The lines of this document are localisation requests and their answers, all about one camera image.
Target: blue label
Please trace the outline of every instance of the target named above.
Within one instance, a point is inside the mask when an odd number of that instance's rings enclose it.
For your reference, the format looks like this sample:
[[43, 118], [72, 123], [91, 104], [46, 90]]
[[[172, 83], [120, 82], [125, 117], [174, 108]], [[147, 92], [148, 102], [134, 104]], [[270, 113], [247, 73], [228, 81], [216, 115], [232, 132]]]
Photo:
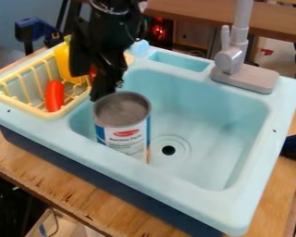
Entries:
[[151, 131], [150, 131], [150, 115], [147, 118], [147, 148], [150, 146], [150, 136], [151, 136]]
[[95, 124], [96, 140], [100, 144], [105, 144], [105, 130], [103, 127], [100, 127]]

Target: wooden table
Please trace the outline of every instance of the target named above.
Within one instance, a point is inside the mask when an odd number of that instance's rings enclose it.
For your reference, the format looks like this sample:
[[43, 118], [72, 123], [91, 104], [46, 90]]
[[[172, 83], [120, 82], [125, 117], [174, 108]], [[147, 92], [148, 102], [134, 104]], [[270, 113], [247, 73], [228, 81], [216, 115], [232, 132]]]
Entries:
[[[232, 24], [237, 0], [149, 0], [145, 14], [213, 27]], [[254, 3], [251, 33], [296, 43], [296, 8]]]
[[[294, 133], [296, 115], [290, 128], [290, 134]], [[1, 133], [0, 176], [106, 235], [189, 236], [162, 219], [8, 143]], [[281, 157], [245, 236], [282, 236], [295, 190], [296, 161]]]

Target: dish rack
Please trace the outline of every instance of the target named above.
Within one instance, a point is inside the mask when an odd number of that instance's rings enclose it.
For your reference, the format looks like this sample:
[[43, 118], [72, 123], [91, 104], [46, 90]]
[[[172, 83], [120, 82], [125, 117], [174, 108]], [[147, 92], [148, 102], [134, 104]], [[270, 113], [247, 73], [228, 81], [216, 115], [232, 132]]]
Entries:
[[[0, 100], [44, 119], [66, 115], [89, 94], [89, 76], [84, 83], [64, 81], [59, 74], [54, 51], [37, 58], [25, 67], [0, 79]], [[61, 81], [65, 87], [65, 104], [56, 112], [45, 108], [44, 91], [49, 81]]]

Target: faucet handle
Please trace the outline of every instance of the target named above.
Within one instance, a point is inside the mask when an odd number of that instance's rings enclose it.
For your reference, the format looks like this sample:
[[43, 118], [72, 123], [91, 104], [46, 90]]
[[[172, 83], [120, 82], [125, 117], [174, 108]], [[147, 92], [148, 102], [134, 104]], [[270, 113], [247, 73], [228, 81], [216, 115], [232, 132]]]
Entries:
[[229, 50], [230, 47], [230, 29], [228, 25], [222, 26], [222, 31], [220, 32], [222, 51]]

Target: metal can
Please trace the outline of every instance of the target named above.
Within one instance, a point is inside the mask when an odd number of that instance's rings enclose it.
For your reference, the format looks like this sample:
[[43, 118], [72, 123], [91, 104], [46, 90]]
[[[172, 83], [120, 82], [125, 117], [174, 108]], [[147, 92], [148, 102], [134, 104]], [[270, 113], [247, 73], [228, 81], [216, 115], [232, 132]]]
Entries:
[[141, 94], [117, 92], [93, 108], [96, 139], [121, 153], [149, 163], [151, 104]]

